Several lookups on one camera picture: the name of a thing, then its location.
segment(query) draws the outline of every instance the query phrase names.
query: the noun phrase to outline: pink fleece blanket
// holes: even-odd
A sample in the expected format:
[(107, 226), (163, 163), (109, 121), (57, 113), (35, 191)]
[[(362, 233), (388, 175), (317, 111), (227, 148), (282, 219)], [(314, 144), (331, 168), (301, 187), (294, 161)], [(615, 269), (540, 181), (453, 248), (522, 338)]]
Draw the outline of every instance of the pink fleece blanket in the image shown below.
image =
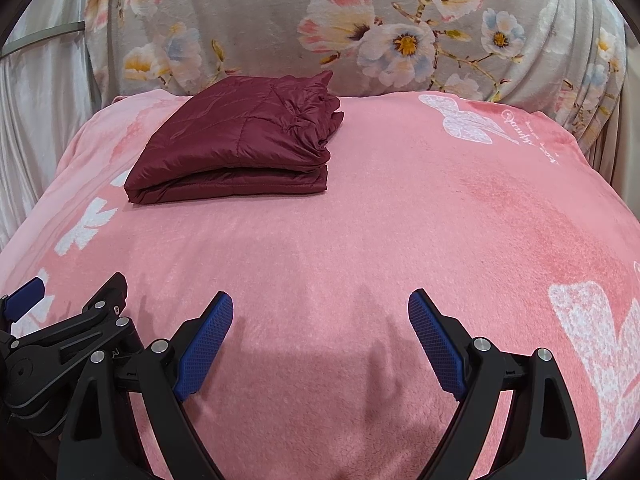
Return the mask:
[(456, 407), (408, 321), (423, 287), (472, 336), (552, 349), (590, 478), (607, 466), (640, 416), (640, 224), (569, 133), (437, 92), (347, 98), (324, 194), (127, 203), (127, 171), (185, 100), (132, 96), (78, 132), (0, 254), (0, 290), (47, 285), (15, 335), (78, 313), (115, 271), (146, 344), (224, 290), (235, 319), (186, 409), (226, 478), (412, 480)]

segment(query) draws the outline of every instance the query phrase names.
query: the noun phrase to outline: screw head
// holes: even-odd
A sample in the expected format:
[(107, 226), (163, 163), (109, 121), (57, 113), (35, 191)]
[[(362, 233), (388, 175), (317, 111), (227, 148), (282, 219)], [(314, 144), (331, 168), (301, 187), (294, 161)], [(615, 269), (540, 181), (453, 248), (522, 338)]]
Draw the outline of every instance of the screw head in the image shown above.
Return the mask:
[(154, 354), (161, 354), (169, 348), (169, 343), (165, 339), (156, 339), (151, 343), (151, 351)]
[(481, 352), (487, 352), (489, 349), (491, 349), (491, 343), (489, 343), (489, 341), (484, 337), (479, 337), (478, 339), (476, 339), (474, 341), (474, 346)]
[(101, 363), (104, 359), (104, 352), (102, 350), (96, 350), (91, 354), (91, 362), (92, 363)]
[(554, 355), (551, 353), (551, 351), (547, 350), (546, 348), (539, 348), (538, 349), (538, 357), (540, 359), (542, 359), (543, 361), (551, 361), (553, 356)]

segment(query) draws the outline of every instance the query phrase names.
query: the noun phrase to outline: blue gripper pad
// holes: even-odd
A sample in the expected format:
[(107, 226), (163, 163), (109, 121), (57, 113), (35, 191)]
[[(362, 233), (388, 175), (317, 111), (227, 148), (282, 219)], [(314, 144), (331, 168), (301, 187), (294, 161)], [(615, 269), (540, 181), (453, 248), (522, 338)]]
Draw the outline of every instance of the blue gripper pad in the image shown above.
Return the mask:
[(12, 323), (17, 322), (44, 298), (44, 283), (40, 278), (33, 278), (12, 295), (4, 305), (4, 318)]
[(442, 389), (456, 400), (462, 399), (466, 393), (462, 359), (418, 292), (409, 296), (409, 320)]
[(184, 402), (202, 386), (233, 317), (234, 304), (231, 297), (222, 294), (178, 364), (178, 381), (174, 393), (180, 402)]

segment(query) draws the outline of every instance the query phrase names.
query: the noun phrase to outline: flower stem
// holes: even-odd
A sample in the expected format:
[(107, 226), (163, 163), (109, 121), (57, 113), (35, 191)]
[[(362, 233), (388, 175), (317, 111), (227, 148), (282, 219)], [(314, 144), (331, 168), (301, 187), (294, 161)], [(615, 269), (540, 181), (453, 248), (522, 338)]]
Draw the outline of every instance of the flower stem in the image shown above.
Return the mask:
[(447, 52), (446, 50), (443, 50), (442, 47), (439, 46), (439, 45), (436, 47), (436, 53), (437, 54), (442, 54), (443, 56), (448, 57), (449, 59), (453, 59), (454, 61), (457, 61), (458, 65), (460, 65), (460, 63), (468, 64), (469, 66), (473, 67), (475, 70), (478, 70), (479, 73), (481, 73), (484, 76), (486, 76), (487, 78), (489, 78), (494, 83), (494, 88), (496, 90), (498, 89), (499, 85), (498, 85), (498, 82), (495, 80), (494, 76), (489, 74), (482, 67), (478, 66), (478, 61), (477, 60), (462, 59), (461, 57), (458, 57), (455, 54), (452, 54), (450, 52)]
[(424, 8), (427, 6), (431, 0), (418, 0), (418, 9), (415, 11), (415, 17), (418, 19), (416, 23), (420, 23), (422, 19), (422, 13), (424, 12)]
[(391, 6), (397, 10), (400, 14), (402, 14), (406, 19), (411, 20), (412, 22), (414, 22), (416, 25), (418, 23), (420, 23), (420, 18), (418, 16), (415, 16), (414, 14), (409, 14), (408, 12), (406, 12), (406, 10), (404, 10), (402, 8), (402, 6), (398, 3), (392, 3)]
[(476, 59), (475, 61), (473, 61), (473, 63), (480, 63), (481, 61), (484, 61), (485, 59), (489, 59), (493, 55), (494, 55), (494, 53), (492, 52), (491, 54), (487, 54), (486, 56), (481, 57), (480, 59)]

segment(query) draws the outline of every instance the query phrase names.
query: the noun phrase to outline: folded jacket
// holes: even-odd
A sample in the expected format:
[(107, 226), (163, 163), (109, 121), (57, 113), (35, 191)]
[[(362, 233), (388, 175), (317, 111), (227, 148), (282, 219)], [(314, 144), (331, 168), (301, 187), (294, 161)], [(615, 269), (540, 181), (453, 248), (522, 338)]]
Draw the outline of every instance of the folded jacket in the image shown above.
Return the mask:
[(124, 185), (129, 201), (325, 190), (326, 142), (343, 118), (331, 76), (231, 76), (203, 90), (149, 139)]

